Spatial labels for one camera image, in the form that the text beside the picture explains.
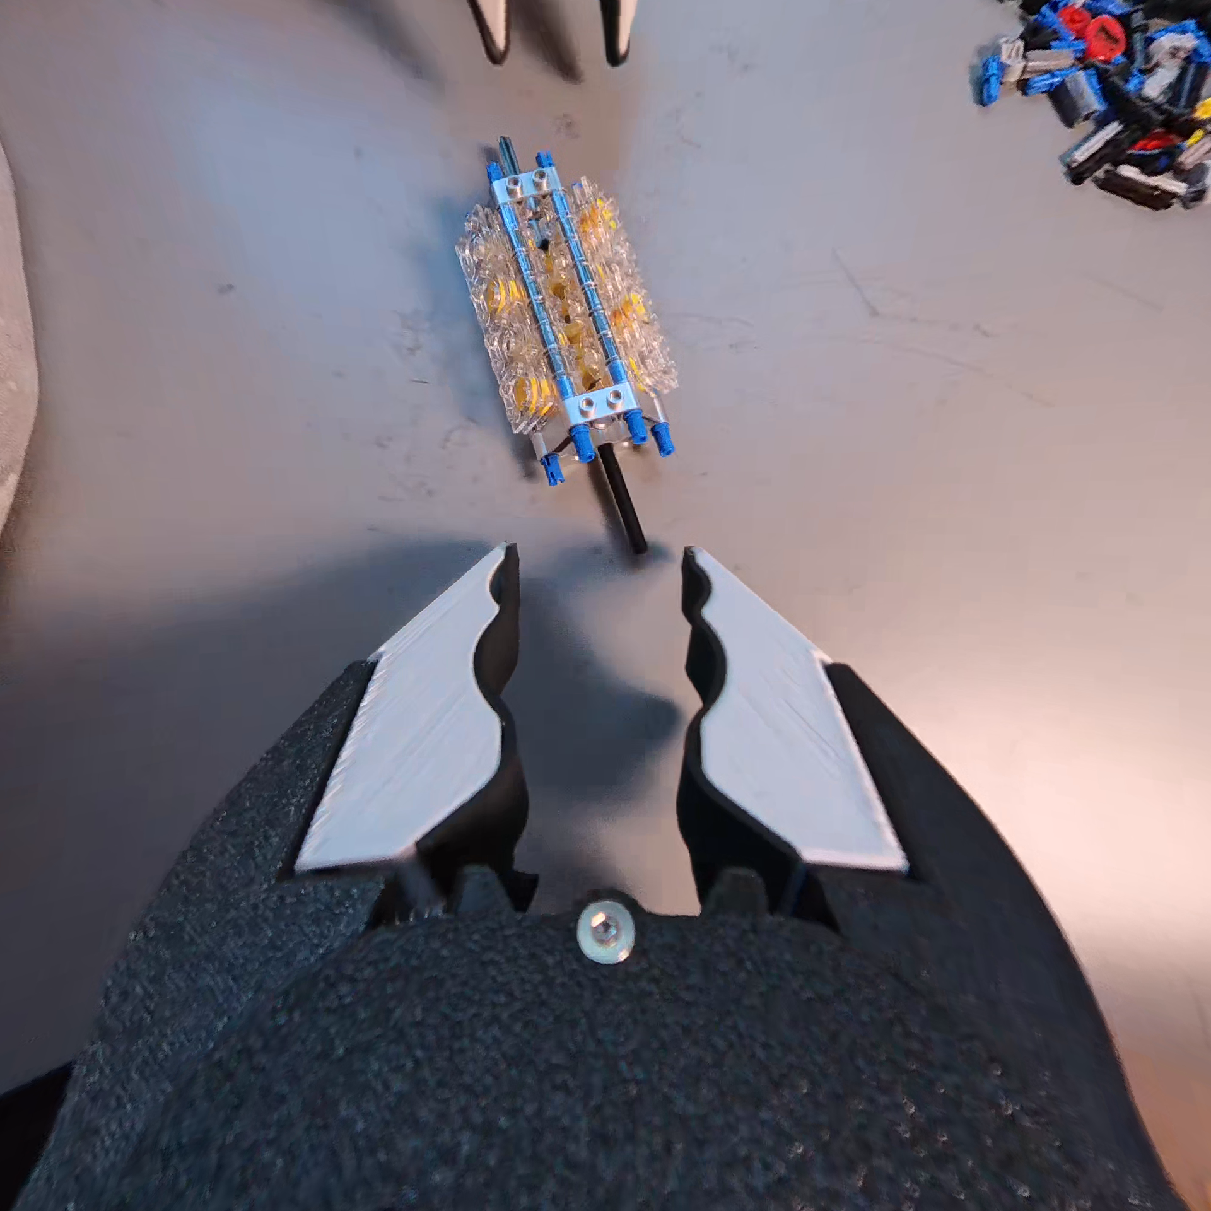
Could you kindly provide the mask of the transparent brick engine model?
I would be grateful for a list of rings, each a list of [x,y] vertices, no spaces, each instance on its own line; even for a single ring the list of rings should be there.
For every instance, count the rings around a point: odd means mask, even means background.
[[[490,205],[467,212],[458,259],[510,429],[549,486],[599,464],[635,556],[649,550],[620,447],[672,458],[678,370],[616,202],[563,184],[550,152],[526,170],[511,139],[486,165]]]

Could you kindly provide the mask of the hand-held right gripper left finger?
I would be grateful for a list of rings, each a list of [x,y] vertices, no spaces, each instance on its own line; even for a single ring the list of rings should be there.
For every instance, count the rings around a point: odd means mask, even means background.
[[[454,891],[485,866],[536,891],[515,866],[527,788],[502,691],[518,659],[519,553],[497,546],[371,655],[295,872],[415,867]]]

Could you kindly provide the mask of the grey desk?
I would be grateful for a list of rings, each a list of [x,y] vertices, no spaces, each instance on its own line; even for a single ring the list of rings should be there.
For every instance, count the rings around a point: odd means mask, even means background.
[[[679,554],[1017,851],[1210,1205],[1210,208],[972,105],[998,2],[3,2],[40,411],[3,537],[3,1088],[69,1062],[249,765],[497,543],[538,911],[694,909]],[[678,456],[550,490],[454,243],[510,135],[619,199]]]

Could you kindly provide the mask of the pile of mixed brick parts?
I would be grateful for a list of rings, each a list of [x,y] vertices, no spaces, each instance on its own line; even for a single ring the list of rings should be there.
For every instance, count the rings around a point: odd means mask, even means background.
[[[977,49],[972,99],[1045,98],[1079,139],[1066,180],[1146,211],[1210,206],[1210,2],[1012,2]]]

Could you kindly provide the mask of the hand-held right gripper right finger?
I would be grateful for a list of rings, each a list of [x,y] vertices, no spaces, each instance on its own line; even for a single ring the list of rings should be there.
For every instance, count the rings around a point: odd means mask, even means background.
[[[910,861],[830,683],[830,659],[704,548],[679,606],[699,696],[678,783],[694,888],[727,869],[804,891],[817,869],[902,877]]]

